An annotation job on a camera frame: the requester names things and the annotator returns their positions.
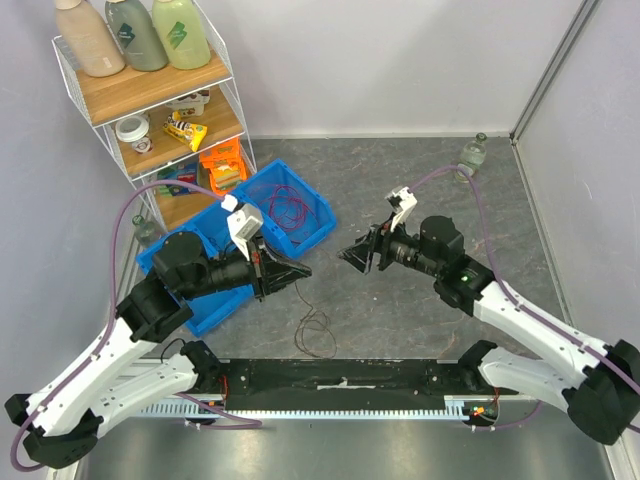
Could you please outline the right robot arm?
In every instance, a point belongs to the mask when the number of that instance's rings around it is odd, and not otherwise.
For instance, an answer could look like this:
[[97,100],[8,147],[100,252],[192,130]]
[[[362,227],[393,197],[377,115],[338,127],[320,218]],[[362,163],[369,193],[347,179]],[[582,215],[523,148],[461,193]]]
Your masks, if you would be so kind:
[[592,440],[615,444],[639,413],[639,351],[625,340],[608,344],[575,330],[524,299],[496,273],[466,254],[453,221],[430,216],[411,236],[388,220],[371,226],[339,258],[362,273],[397,263],[434,279],[452,308],[506,333],[536,354],[515,355],[490,342],[467,353],[458,381],[467,392],[506,388],[565,412]]

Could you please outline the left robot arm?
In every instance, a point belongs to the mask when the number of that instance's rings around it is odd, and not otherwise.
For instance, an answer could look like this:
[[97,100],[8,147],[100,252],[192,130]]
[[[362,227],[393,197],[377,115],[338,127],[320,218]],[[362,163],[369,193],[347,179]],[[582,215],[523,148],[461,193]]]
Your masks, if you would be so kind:
[[167,237],[152,264],[117,305],[113,319],[62,374],[38,392],[6,401],[6,412],[19,428],[11,450],[25,449],[32,462],[26,466],[13,457],[15,469],[65,468],[144,407],[170,395],[215,389],[220,363],[201,341],[187,343],[133,379],[117,380],[192,317],[190,300],[240,286],[252,287],[262,299],[312,274],[272,250],[261,234],[250,240],[247,255],[234,251],[209,257],[198,234],[179,232]]

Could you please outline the orange snack packets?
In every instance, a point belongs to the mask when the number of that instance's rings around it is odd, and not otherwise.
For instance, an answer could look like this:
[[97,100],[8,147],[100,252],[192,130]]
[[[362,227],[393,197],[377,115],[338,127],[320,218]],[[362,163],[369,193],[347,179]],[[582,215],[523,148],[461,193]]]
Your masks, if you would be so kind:
[[199,162],[209,175],[211,189],[219,195],[225,195],[249,177],[238,138],[202,151]]

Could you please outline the blue green box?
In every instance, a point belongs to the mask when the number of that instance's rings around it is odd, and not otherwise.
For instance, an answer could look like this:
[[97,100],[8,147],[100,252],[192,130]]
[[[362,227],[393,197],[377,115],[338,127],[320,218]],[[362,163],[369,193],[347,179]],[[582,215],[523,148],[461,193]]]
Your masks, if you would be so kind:
[[[194,162],[181,162],[172,166],[166,167],[160,170],[157,175],[157,180],[177,180],[190,184],[198,184],[198,163]],[[163,197],[177,197],[190,195],[192,191],[184,186],[177,185],[163,185],[155,189],[157,195]]]

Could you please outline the clear glass bottle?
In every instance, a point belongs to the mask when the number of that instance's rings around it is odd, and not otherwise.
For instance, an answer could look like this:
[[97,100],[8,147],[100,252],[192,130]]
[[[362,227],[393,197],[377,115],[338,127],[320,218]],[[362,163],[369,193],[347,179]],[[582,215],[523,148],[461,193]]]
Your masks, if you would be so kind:
[[488,137],[479,132],[462,149],[456,162],[454,177],[457,181],[467,183],[479,171],[486,158],[486,142]]

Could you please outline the yellow snack bag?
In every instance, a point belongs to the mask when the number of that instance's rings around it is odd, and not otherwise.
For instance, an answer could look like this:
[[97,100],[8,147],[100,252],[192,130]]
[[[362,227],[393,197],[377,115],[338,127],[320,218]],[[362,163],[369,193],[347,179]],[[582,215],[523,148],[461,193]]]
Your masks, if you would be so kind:
[[208,133],[208,127],[183,120],[178,111],[173,111],[166,118],[163,131],[171,138],[186,145],[190,151],[197,152]]

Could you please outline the white yoghurt tub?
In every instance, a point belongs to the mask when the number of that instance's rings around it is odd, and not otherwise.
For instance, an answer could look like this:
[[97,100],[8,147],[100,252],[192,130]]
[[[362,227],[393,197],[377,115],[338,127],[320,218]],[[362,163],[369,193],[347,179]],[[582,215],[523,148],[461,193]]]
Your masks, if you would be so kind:
[[210,90],[203,89],[167,102],[165,106],[177,111],[182,117],[197,117],[204,114],[205,106],[210,101]]

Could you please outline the white lidded cup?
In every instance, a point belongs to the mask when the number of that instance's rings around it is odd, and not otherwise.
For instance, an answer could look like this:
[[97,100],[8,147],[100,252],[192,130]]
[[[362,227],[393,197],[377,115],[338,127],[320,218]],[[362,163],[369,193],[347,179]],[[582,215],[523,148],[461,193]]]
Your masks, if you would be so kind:
[[152,150],[149,130],[150,123],[144,115],[131,115],[118,120],[115,124],[117,139],[127,143],[138,154],[148,153]]

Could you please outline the light green bottle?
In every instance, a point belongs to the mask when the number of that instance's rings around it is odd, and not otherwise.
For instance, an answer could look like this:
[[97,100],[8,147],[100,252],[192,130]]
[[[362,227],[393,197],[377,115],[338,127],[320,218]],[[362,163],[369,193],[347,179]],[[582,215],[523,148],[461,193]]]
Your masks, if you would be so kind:
[[193,70],[208,64],[210,48],[192,1],[154,1],[151,12],[154,27],[173,67]]

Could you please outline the grey-green bottle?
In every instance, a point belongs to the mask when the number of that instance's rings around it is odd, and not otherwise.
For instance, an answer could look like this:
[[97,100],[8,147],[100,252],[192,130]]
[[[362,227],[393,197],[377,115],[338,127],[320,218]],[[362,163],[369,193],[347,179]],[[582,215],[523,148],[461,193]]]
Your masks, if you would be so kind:
[[105,15],[129,66],[153,72],[168,65],[151,16],[139,0],[106,1]]

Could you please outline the beige bottle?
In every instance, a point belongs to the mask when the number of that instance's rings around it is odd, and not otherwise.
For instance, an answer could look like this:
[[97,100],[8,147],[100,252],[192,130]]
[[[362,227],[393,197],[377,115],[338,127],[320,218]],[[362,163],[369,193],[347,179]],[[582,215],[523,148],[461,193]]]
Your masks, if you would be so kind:
[[59,32],[86,75],[104,78],[125,68],[111,32],[89,2],[55,0],[54,3]]

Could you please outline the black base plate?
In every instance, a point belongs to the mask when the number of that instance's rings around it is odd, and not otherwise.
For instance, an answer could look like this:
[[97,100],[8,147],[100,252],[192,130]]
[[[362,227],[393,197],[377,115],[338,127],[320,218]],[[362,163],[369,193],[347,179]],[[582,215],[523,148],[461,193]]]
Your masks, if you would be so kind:
[[494,395],[470,369],[431,359],[231,359],[194,391],[221,394],[231,410],[267,412],[426,410],[449,395]]

